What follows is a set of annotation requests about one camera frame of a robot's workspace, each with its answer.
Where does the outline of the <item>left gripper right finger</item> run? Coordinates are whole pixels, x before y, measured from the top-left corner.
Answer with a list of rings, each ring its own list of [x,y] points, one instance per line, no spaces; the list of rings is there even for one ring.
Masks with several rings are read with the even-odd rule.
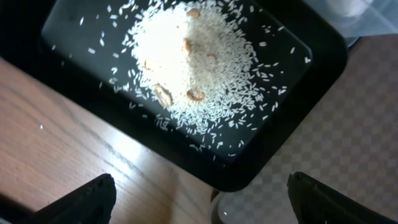
[[[290,174],[287,187],[299,224],[397,224],[303,172]]]

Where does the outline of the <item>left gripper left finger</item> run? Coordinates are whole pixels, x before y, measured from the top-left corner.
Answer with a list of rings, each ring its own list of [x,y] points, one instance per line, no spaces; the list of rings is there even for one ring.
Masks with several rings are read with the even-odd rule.
[[[26,224],[108,224],[116,203],[110,174],[101,174],[57,201],[35,212]]]

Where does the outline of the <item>pile of rice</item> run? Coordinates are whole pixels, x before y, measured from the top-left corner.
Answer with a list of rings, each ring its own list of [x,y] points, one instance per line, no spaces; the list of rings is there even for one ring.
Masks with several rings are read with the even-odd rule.
[[[57,1],[42,40],[156,128],[232,161],[312,51],[248,1]]]

